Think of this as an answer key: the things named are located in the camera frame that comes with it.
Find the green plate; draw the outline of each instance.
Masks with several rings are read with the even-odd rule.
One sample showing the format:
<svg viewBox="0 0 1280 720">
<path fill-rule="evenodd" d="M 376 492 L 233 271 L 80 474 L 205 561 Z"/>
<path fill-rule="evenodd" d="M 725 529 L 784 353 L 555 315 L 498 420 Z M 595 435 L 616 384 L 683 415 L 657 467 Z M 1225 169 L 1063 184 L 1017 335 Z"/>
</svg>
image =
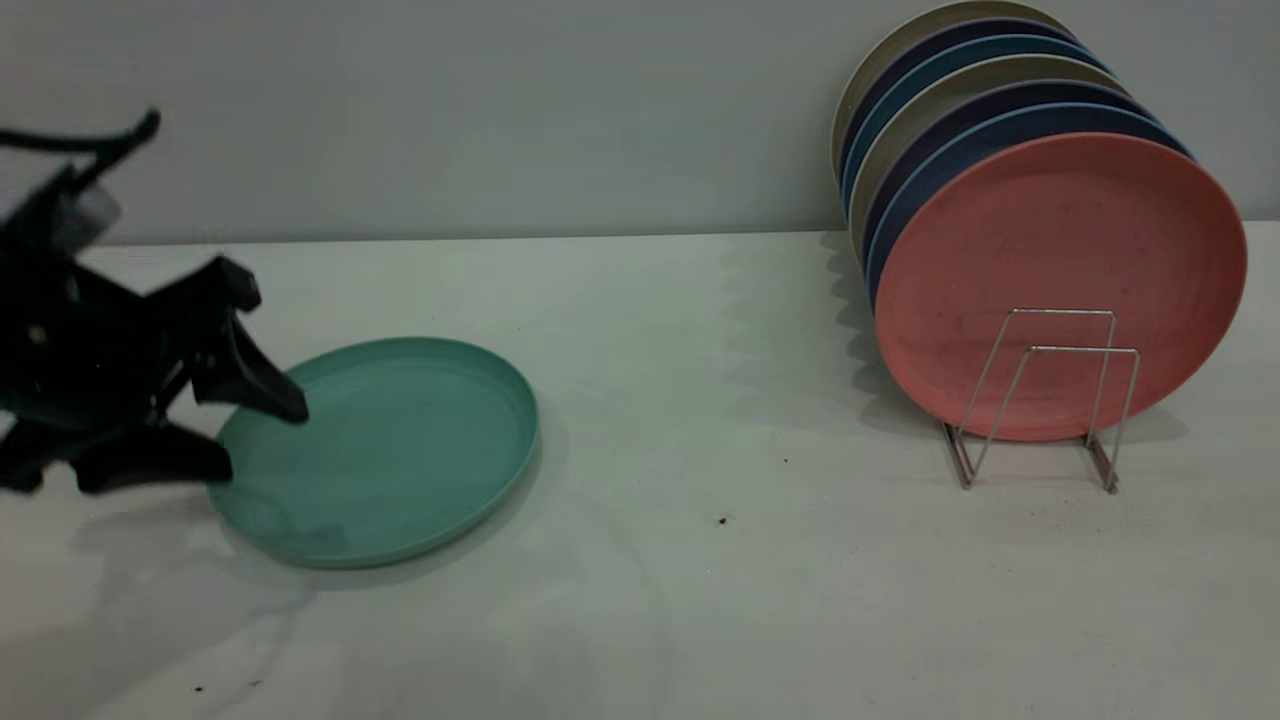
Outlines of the green plate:
<svg viewBox="0 0 1280 720">
<path fill-rule="evenodd" d="M 538 441 L 529 382 L 465 342 L 367 342 L 288 375 L 311 419 L 237 410 L 218 436 L 236 479 L 209 496 L 250 542 L 298 565 L 366 568 L 449 542 L 511 492 Z"/>
</svg>

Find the wire plate stand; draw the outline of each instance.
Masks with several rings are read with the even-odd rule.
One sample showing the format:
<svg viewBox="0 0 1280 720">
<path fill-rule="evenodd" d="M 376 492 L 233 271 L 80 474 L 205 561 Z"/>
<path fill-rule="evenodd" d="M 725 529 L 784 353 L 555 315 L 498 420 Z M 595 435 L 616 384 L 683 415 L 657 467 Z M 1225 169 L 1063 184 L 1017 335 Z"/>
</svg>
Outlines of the wire plate stand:
<svg viewBox="0 0 1280 720">
<path fill-rule="evenodd" d="M 991 424 L 991 432 L 987 433 L 986 439 L 982 442 L 982 450 L 978 452 L 978 460 L 973 460 L 969 456 L 969 448 L 965 443 L 965 427 L 969 424 L 969 416 L 973 414 L 973 407 L 978 402 L 978 396 L 987 384 L 987 373 L 991 370 L 991 364 L 996 359 L 996 352 L 1000 350 L 1001 343 L 1005 340 L 1005 331 L 1009 329 L 1009 324 L 1014 318 L 1021 315 L 1105 316 L 1110 320 L 1107 342 L 1105 346 L 1027 346 L 1023 351 L 1021 360 L 1018 363 L 1018 369 L 1014 372 L 1014 378 L 1009 383 L 1009 389 L 1005 391 L 1005 397 L 1000 404 L 1000 410 L 996 411 L 996 419 Z M 1014 391 L 1018 389 L 1018 380 L 1021 379 L 1027 363 L 1030 361 L 1032 357 L 1044 352 L 1075 352 L 1102 356 L 1102 369 L 1098 372 L 1098 389 L 1093 397 L 1093 413 L 1089 416 L 1089 430 L 1080 436 L 1079 441 L 1093 459 L 1093 464 L 1098 469 L 1098 477 L 1102 480 L 1103 489 L 1114 495 L 1120 482 L 1120 477 L 1116 474 L 1116 464 L 1120 460 L 1120 442 L 1124 439 L 1124 427 L 1129 421 L 1129 405 L 1133 401 L 1133 389 L 1138 384 L 1138 368 L 1142 364 L 1142 352 L 1137 348 L 1114 347 L 1115 334 L 1116 314 L 1112 310 L 1061 310 L 1052 307 L 1014 307 L 1010 310 L 1009 314 L 1005 315 L 1005 322 L 1000 325 L 1000 333 L 996 334 L 996 342 L 991 346 L 991 352 L 987 355 L 987 363 L 982 366 L 982 374 L 978 375 L 978 384 L 973 389 L 973 396 L 969 397 L 969 405 L 965 407 L 964 418 L 961 418 L 960 424 L 952 425 L 950 423 L 942 423 L 942 432 L 946 437 L 947 447 L 951 450 L 951 459 L 955 461 L 956 471 L 960 475 L 960 487 L 970 489 L 973 488 L 973 483 L 978 479 L 978 471 L 982 470 L 982 462 L 987 459 L 987 451 L 991 450 L 991 443 L 996 437 L 996 432 L 1000 429 L 1000 421 L 1005 418 L 1005 410 L 1009 409 L 1009 401 L 1014 397 Z M 1115 445 L 1111 448 L 1111 455 L 1108 456 L 1106 450 L 1102 447 L 1102 443 L 1098 441 L 1097 421 L 1098 409 L 1102 406 L 1102 388 L 1107 377 L 1107 361 L 1112 355 L 1133 356 L 1133 369 L 1129 373 L 1129 389 L 1125 392 L 1124 410 L 1120 413 L 1120 423 L 1116 425 Z"/>
</svg>

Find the table surface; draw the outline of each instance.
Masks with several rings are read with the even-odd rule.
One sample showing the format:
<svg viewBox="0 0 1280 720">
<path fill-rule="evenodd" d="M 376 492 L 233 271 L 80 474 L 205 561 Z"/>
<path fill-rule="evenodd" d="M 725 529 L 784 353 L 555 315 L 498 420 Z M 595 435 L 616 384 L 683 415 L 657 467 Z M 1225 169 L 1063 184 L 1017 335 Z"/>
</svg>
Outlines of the table surface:
<svg viewBox="0 0 1280 720">
<path fill-rule="evenodd" d="M 1280 223 L 1248 229 L 1235 324 L 1132 421 L 1116 496 L 1069 446 L 961 491 L 841 233 L 96 250 L 138 290 L 243 261 L 282 366 L 486 346 L 543 447 L 474 533 L 361 571 L 55 468 L 0 496 L 0 717 L 1275 717 Z"/>
</svg>

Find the wall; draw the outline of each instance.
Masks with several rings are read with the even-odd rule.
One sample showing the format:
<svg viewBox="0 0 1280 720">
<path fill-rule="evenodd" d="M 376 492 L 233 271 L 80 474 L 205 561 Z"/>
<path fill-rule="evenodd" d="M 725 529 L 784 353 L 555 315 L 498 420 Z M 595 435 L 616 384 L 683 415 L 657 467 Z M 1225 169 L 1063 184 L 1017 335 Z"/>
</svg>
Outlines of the wall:
<svg viewBox="0 0 1280 720">
<path fill-rule="evenodd" d="M 0 124 L 154 147 L 129 240 L 837 227 L 832 106 L 929 0 L 0 0 Z M 1275 0 L 1055 0 L 1251 218 L 1280 215 Z M 0 155 L 0 200 L 37 177 Z"/>
</svg>

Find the blue plate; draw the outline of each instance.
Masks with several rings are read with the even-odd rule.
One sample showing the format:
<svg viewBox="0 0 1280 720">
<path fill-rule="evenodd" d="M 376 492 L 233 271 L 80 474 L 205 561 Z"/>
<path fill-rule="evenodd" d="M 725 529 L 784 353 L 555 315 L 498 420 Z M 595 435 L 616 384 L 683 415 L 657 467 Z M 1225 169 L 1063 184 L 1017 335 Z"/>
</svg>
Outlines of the blue plate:
<svg viewBox="0 0 1280 720">
<path fill-rule="evenodd" d="M 854 133 L 861 127 L 867 119 L 867 114 L 893 87 L 893 83 L 902 79 L 902 76 L 914 70 L 920 63 L 956 45 L 996 35 L 1038 35 L 1079 45 L 1079 41 L 1068 32 L 1053 26 L 1019 18 L 982 18 L 969 20 L 924 37 L 893 59 L 884 68 L 884 72 L 872 82 L 872 86 L 867 88 L 867 94 L 859 99 L 852 114 L 849 115 L 849 122 L 841 128 L 844 136 L 840 146 L 840 167 L 844 168 L 845 158 L 849 156 L 849 147 L 854 143 Z"/>
<path fill-rule="evenodd" d="M 910 177 L 915 168 L 920 167 L 929 155 L 933 155 L 952 137 L 1005 113 L 1051 102 L 1091 102 L 1137 113 L 1149 120 L 1156 119 L 1128 95 L 1116 92 L 1110 87 L 1093 85 L 1092 82 L 1036 79 L 983 92 L 957 105 L 932 126 L 923 129 L 920 135 L 915 136 L 906 145 L 901 155 L 893 160 L 893 164 L 884 173 L 876 192 L 872 193 L 872 204 L 864 219 L 867 224 L 863 228 L 863 237 L 872 237 L 872 232 L 879 224 L 888 201 L 897 192 L 897 188 L 906 182 L 906 178 Z M 863 243 L 863 256 L 859 259 L 863 268 L 867 266 L 867 254 L 869 251 L 870 243 Z"/>
<path fill-rule="evenodd" d="M 250 542 L 298 565 L 381 565 L 458 537 L 511 492 L 538 439 L 529 383 L 465 342 L 367 342 L 288 375 L 311 420 L 237 410 L 218 436 L 236 478 L 209 496 Z"/>
<path fill-rule="evenodd" d="M 1190 156 L 1169 131 L 1155 122 L 1137 113 L 1089 102 L 1052 102 L 1024 108 L 970 128 L 922 163 L 890 200 L 872 236 L 868 252 L 867 295 L 872 311 L 876 311 L 876 291 L 893 242 L 934 193 L 964 170 L 1001 150 L 1041 137 L 1076 132 L 1140 137 Z"/>
<path fill-rule="evenodd" d="M 884 126 L 893 115 L 911 101 L 922 90 L 948 74 L 992 58 L 1005 55 L 1057 55 L 1071 58 L 1082 63 L 1088 63 L 1102 72 L 1110 73 L 1101 60 L 1079 45 L 1073 45 L 1052 37 L 1037 35 L 998 35 L 970 40 L 961 45 L 929 58 L 902 79 L 893 83 L 893 87 L 881 97 L 867 114 L 867 120 L 854 135 L 854 143 L 845 158 L 845 172 L 840 178 L 840 201 L 845 208 L 845 219 L 849 219 L 849 197 L 854 190 L 854 179 L 858 178 L 858 168 L 863 164 L 872 142 L 884 129 Z"/>
</svg>

